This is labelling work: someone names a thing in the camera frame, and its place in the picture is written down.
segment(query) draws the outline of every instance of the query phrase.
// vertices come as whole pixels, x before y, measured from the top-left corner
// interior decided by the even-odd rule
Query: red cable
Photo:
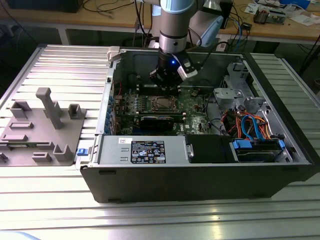
[[[119,96],[120,96],[121,89],[122,89],[122,84],[121,84],[121,82],[119,82],[119,84],[120,84],[120,89],[119,89],[119,93],[118,93],[118,96],[117,96],[117,97],[119,97]]]

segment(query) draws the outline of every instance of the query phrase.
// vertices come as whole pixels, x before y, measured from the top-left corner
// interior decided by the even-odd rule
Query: floor
[[[25,28],[36,39],[39,44],[61,44],[58,31],[52,28]],[[133,46],[133,33],[129,32],[102,32],[99,37],[97,31],[89,30],[69,30],[68,35],[73,45],[89,46]],[[237,52],[252,52],[255,41],[248,41],[244,47],[240,47]],[[14,37],[3,36],[0,38],[0,95],[5,92],[15,76],[24,66],[30,55],[36,48],[36,44],[21,30],[17,28]],[[135,47],[141,46],[141,36],[136,36]],[[276,49],[276,54],[281,54],[298,71],[301,67],[302,59],[307,55],[297,44],[281,43]],[[320,59],[315,60],[302,76],[309,87],[317,93],[320,88],[314,84],[315,79],[320,78]]]

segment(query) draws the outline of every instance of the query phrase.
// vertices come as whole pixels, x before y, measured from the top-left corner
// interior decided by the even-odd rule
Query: circuit board
[[[212,134],[205,113],[205,95],[199,89],[184,88],[178,96],[144,96],[125,93],[116,101],[118,135],[153,135],[141,130],[141,119],[172,118],[172,129],[156,135]]]

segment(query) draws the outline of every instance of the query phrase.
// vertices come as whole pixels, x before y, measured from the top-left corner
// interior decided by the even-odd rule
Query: blue clip
[[[88,156],[89,155],[89,150],[87,148],[79,148],[77,153],[79,157],[81,156]]]
[[[279,145],[280,145],[280,147],[281,147],[282,149],[285,149],[285,148],[286,148],[286,144],[285,144],[285,142],[284,142],[283,140],[279,140],[278,143],[279,143]]]
[[[252,145],[249,140],[235,140],[232,144],[234,149],[252,149]]]

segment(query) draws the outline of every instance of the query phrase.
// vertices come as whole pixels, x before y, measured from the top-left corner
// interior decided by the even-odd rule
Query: motherboard
[[[208,97],[198,88],[183,88],[175,96],[141,95],[130,89],[115,97],[117,135],[212,134]]]

